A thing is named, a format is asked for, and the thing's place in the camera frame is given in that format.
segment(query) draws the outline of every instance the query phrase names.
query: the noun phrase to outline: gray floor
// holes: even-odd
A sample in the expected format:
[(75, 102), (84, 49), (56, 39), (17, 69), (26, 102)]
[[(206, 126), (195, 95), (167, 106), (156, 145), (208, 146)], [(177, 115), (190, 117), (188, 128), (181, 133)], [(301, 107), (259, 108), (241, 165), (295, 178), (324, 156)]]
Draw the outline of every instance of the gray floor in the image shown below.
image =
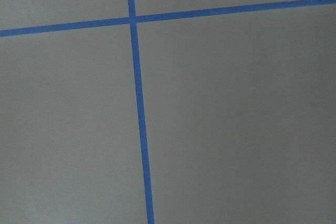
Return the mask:
[[(135, 0), (138, 15), (293, 0)], [(128, 16), (0, 0), (0, 30)], [(155, 223), (336, 223), (336, 5), (138, 24)], [(0, 38), (0, 223), (146, 223), (129, 25)]]

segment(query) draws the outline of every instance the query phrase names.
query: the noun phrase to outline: blue stripe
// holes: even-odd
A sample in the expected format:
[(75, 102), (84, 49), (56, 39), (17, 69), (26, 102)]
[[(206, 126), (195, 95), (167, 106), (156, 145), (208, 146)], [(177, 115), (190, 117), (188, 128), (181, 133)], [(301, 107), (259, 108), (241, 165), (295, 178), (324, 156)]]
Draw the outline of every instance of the blue stripe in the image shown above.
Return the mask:
[(49, 25), (49, 26), (35, 26), (35, 27), (26, 27), (18, 29), (0, 30), (0, 37), (24, 35), (24, 34), (38, 34), (38, 33), (47, 33), (50, 31), (74, 30), (74, 29), (83, 29), (83, 28), (101, 27), (101, 26), (116, 26), (128, 23), (129, 18), (126, 17), (126, 18), (112, 18), (112, 19), (66, 23), (66, 24)]
[(143, 179), (144, 179), (144, 187), (145, 187), (147, 222), (148, 224), (154, 224), (151, 173), (150, 173), (148, 144), (147, 144), (145, 110), (144, 110), (144, 104), (143, 104), (138, 30), (136, 27), (137, 21), (136, 21), (136, 14), (135, 14), (135, 0), (128, 0), (128, 7), (129, 7), (129, 15), (130, 15), (135, 93), (136, 93), (136, 105), (138, 107), (138, 120), (139, 120), (139, 131), (140, 131)]
[(186, 12), (177, 13), (163, 13), (163, 14), (153, 14), (138, 16), (137, 22), (153, 22), (159, 20), (170, 20), (170, 19), (180, 19), (180, 18), (192, 18), (192, 17), (204, 17), (213, 15), (222, 15), (230, 13), (245, 13), (245, 12), (255, 12), (258, 10), (272, 10), (272, 9), (283, 9), (283, 8), (293, 8), (293, 7), (303, 7), (303, 6), (313, 6), (313, 5), (330, 5), (336, 4), (336, 0), (298, 0), (290, 2), (276, 2), (267, 4), (257, 4), (257, 5), (242, 5), (233, 7), (222, 7), (213, 9), (203, 9), (203, 10), (189, 10)]

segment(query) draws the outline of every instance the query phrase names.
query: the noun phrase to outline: blue line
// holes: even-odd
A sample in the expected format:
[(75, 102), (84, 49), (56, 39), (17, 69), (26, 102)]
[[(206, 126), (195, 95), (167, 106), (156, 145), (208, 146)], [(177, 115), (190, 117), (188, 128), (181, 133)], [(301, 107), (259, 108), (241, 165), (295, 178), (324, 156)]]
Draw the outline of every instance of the blue line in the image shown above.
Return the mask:
[(35, 26), (35, 27), (26, 27), (10, 30), (0, 30), (0, 37), (23, 35), (23, 34), (38, 34), (38, 33), (47, 33), (50, 31), (74, 30), (74, 29), (83, 29), (83, 28), (101, 27), (101, 26), (116, 26), (128, 23), (129, 18), (126, 17), (126, 18), (112, 18), (112, 19), (57, 24), (49, 26)]
[(140, 131), (143, 180), (144, 180), (144, 187), (145, 187), (147, 222), (148, 224), (154, 224), (151, 173), (150, 173), (150, 165), (149, 165), (145, 110), (144, 110), (144, 104), (143, 104), (138, 30), (136, 27), (137, 21), (136, 21), (136, 13), (135, 13), (135, 0), (128, 0), (128, 8), (129, 8), (129, 15), (130, 15), (130, 30), (131, 30), (132, 53), (133, 53), (135, 93), (136, 93), (136, 105), (138, 107), (138, 120), (139, 120), (139, 131)]
[(313, 5), (330, 5), (330, 4), (336, 4), (336, 0), (298, 0), (290, 2), (242, 5), (242, 6), (203, 9), (203, 10), (189, 10), (186, 12), (138, 16), (137, 23), (180, 19), (180, 18), (204, 17), (204, 16), (222, 15), (230, 13), (255, 12), (258, 10), (272, 10), (272, 9), (283, 9), (283, 8), (293, 8), (293, 7), (303, 7)]

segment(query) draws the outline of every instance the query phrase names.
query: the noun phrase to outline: horizontal blue line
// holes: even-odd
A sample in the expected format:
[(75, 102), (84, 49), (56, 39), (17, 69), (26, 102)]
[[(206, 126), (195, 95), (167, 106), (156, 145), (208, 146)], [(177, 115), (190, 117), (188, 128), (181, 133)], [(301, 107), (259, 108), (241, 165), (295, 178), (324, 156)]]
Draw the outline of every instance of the horizontal blue line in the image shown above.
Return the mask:
[(204, 17), (204, 16), (231, 14), (231, 13), (255, 12), (258, 10), (271, 10), (271, 9), (283, 9), (283, 8), (293, 8), (293, 7), (303, 7), (313, 5), (330, 5), (330, 4), (336, 4), (336, 0), (298, 0), (290, 2), (242, 5), (242, 6), (222, 7), (213, 9), (203, 9), (203, 10), (189, 10), (177, 13), (163, 13), (163, 14), (138, 16), (137, 23), (180, 19), (180, 18)]
[(126, 18), (101, 19), (101, 20), (92, 20), (92, 21), (48, 25), (48, 26), (35, 26), (35, 27), (9, 29), (9, 30), (0, 30), (0, 37), (24, 35), (24, 34), (38, 34), (38, 33), (47, 33), (50, 31), (74, 30), (74, 29), (83, 29), (83, 28), (101, 27), (101, 26), (116, 26), (128, 23), (129, 18), (126, 17)]

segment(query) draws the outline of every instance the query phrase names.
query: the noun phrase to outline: vertical blue line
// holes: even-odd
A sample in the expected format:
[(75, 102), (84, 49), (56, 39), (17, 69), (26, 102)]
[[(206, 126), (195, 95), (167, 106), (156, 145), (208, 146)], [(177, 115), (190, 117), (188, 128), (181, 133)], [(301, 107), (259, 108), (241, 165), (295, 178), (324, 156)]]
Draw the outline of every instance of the vertical blue line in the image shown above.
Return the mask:
[(139, 131), (140, 131), (143, 180), (144, 180), (144, 186), (145, 186), (147, 222), (148, 224), (154, 224), (151, 174), (150, 174), (150, 168), (149, 168), (146, 121), (145, 121), (145, 111), (144, 111), (144, 104), (143, 104), (142, 81), (141, 81), (138, 30), (136, 27), (137, 21), (136, 21), (136, 13), (135, 13), (135, 0), (128, 0), (128, 9), (129, 9), (129, 16), (130, 16), (131, 42), (132, 42), (133, 67), (134, 67), (134, 79), (135, 79), (135, 93), (136, 93), (136, 105), (138, 107), (138, 120), (139, 120)]

